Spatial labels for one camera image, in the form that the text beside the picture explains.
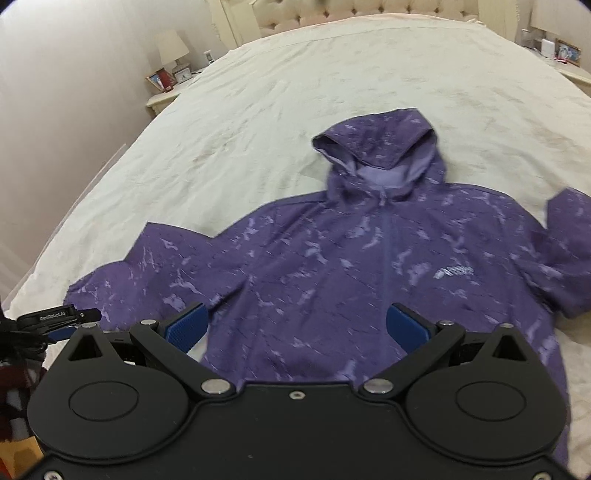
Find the blue gripper pad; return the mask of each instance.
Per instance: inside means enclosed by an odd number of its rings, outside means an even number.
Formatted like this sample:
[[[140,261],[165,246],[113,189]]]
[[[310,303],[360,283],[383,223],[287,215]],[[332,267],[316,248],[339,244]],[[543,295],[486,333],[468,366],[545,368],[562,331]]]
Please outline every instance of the blue gripper pad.
[[[429,331],[429,328],[421,325],[409,314],[403,312],[396,306],[396,304],[393,304],[386,314],[386,330],[390,337],[392,337],[406,353],[415,351],[421,345],[427,343],[432,337],[432,332]]]
[[[187,353],[207,332],[209,313],[203,303],[183,310],[177,317],[160,323],[160,331],[168,343]]]
[[[47,337],[54,342],[59,342],[60,340],[68,340],[74,332],[76,331],[76,327],[66,327],[60,328],[59,330],[54,330],[53,332],[49,332]]]

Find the hoodie sleeve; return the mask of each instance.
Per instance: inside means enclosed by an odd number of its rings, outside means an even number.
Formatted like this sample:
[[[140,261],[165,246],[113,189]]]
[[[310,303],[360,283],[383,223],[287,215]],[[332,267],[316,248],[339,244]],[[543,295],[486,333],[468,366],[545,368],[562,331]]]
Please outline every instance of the hoodie sleeve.
[[[197,302],[215,307],[248,278],[271,237],[274,216],[273,208],[262,207],[214,238],[148,223],[124,260],[81,278],[64,302],[100,309],[105,330],[168,318]]]
[[[530,287],[574,318],[591,310],[591,198],[566,189],[548,202],[547,229],[522,207],[506,216],[510,255]]]

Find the white wall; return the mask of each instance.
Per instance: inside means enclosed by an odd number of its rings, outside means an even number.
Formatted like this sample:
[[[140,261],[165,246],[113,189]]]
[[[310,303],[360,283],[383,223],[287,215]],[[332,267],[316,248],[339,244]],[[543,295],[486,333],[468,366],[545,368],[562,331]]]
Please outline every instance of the white wall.
[[[0,296],[101,166],[149,123],[154,35],[226,53],[206,0],[17,0],[0,16]]]
[[[579,0],[519,0],[519,30],[528,28],[534,1],[560,5],[556,23],[562,40],[581,48],[581,67],[591,72],[591,11]]]

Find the lamp shade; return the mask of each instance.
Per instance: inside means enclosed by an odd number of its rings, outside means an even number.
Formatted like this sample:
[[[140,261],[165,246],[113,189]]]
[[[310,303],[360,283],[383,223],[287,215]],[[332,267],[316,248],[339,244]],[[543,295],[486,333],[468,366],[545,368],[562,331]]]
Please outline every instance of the lamp shade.
[[[560,18],[564,9],[557,0],[535,0],[531,11],[531,26],[561,36]]]
[[[189,54],[189,49],[175,30],[166,30],[156,35],[156,44],[160,52],[162,65],[172,63]]]

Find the purple hoodie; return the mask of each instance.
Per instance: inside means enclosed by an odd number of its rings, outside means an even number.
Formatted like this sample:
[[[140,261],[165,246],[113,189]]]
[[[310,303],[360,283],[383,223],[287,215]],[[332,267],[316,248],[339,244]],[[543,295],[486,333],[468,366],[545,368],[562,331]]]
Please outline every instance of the purple hoodie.
[[[415,109],[352,118],[313,145],[333,163],[327,191],[265,205],[213,239],[149,223],[66,302],[100,308],[114,330],[202,301],[203,363],[221,376],[356,383],[404,356],[385,326],[400,302],[469,330],[513,323],[566,394],[553,312],[591,309],[590,198],[550,200],[546,230],[506,195],[445,183]]]

